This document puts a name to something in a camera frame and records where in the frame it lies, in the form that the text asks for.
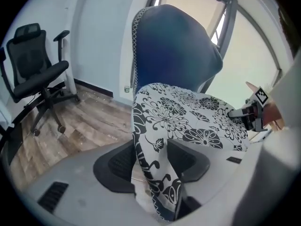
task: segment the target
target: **chair backrest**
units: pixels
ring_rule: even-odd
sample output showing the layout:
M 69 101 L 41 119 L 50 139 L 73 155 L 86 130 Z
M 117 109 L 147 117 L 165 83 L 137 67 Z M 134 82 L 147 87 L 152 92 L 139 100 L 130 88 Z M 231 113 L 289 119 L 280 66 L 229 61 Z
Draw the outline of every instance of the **chair backrest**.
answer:
M 150 83 L 197 91 L 222 69 L 222 58 L 206 30 L 171 5 L 144 8 L 132 24 L 134 95 Z
M 15 86 L 37 76 L 51 66 L 45 47 L 46 31 L 39 24 L 28 24 L 16 29 L 8 41 L 8 55 L 13 66 Z

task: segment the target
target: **chair armrest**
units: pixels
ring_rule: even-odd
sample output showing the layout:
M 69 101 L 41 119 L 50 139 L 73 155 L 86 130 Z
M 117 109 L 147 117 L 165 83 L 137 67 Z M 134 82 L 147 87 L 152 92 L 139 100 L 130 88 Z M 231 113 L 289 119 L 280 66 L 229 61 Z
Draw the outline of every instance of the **chair armrest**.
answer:
M 8 92 L 9 92 L 10 96 L 13 98 L 15 103 L 18 103 L 20 100 L 15 97 L 15 94 L 14 94 L 13 90 L 11 89 L 11 86 L 10 86 L 9 81 L 8 81 L 8 77 L 7 77 L 6 72 L 5 72 L 5 68 L 4 68 L 4 64 L 3 64 L 3 62 L 5 60 L 6 60 L 6 56 L 5 56 L 4 48 L 1 47 L 0 48 L 0 71 L 1 71 L 1 76 L 4 80 L 5 86 L 8 89 Z
M 57 42 L 59 40 L 62 40 L 64 37 L 66 37 L 70 33 L 69 30 L 64 30 L 62 31 L 59 35 L 57 35 L 54 39 L 53 42 Z
M 62 61 L 62 40 L 64 37 L 66 37 L 68 34 L 70 33 L 69 30 L 64 30 L 62 31 L 59 35 L 57 35 L 54 39 L 53 42 L 58 42 L 58 48 L 57 48 L 57 52 L 58 52 L 58 61 L 61 62 Z

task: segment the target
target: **blue fabric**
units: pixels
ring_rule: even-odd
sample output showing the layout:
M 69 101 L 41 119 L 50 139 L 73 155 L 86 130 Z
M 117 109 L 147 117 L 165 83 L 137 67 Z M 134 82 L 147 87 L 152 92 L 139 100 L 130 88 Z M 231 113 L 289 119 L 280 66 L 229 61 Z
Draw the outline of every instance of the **blue fabric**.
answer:
M 197 91 L 222 69 L 206 30 L 171 5 L 147 10 L 137 28 L 137 88 L 164 83 Z

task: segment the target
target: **black and white floral fabric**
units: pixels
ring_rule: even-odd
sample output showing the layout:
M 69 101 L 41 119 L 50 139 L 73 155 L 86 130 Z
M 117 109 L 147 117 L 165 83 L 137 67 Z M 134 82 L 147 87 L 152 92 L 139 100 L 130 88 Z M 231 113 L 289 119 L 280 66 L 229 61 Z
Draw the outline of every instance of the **black and white floral fabric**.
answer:
M 132 109 L 135 149 L 163 219 L 173 220 L 181 187 L 167 159 L 167 140 L 245 151 L 250 143 L 242 121 L 227 116 L 233 109 L 215 97 L 160 83 L 144 86 L 136 94 Z

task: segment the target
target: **chair wheel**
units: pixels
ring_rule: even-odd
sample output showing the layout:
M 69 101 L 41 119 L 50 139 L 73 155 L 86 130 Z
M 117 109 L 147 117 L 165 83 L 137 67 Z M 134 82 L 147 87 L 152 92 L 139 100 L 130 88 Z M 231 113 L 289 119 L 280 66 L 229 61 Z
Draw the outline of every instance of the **chair wheel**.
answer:
M 37 137 L 37 136 L 40 134 L 40 130 L 35 129 L 35 130 L 33 131 L 33 134 L 34 134 L 35 137 Z
M 75 100 L 75 102 L 80 102 L 80 98 L 79 98 L 78 96 L 76 96 L 76 97 L 74 98 L 74 100 Z
M 63 134 L 65 132 L 65 130 L 66 130 L 66 127 L 65 126 L 59 126 L 57 128 L 57 130 Z

